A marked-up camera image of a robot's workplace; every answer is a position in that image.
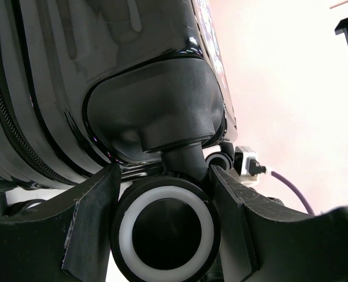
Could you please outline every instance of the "purple cable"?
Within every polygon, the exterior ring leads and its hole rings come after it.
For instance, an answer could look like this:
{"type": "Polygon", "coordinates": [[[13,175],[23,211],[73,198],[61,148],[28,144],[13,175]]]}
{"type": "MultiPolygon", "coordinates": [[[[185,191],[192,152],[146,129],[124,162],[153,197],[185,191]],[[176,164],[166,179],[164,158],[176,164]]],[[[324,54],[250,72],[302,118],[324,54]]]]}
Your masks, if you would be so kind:
{"type": "Polygon", "coordinates": [[[298,188],[296,188],[296,186],[294,184],[292,184],[290,181],[288,181],[286,178],[284,178],[282,175],[280,175],[277,172],[272,172],[271,175],[275,178],[277,178],[279,181],[283,182],[284,184],[286,184],[288,186],[288,188],[290,188],[295,195],[297,195],[297,197],[300,199],[300,201],[303,203],[303,205],[305,206],[305,209],[307,210],[307,212],[309,214],[315,215],[315,212],[313,211],[313,209],[311,208],[310,204],[308,203],[308,201],[305,199],[305,197],[303,196],[303,194],[299,191],[298,188]]]}

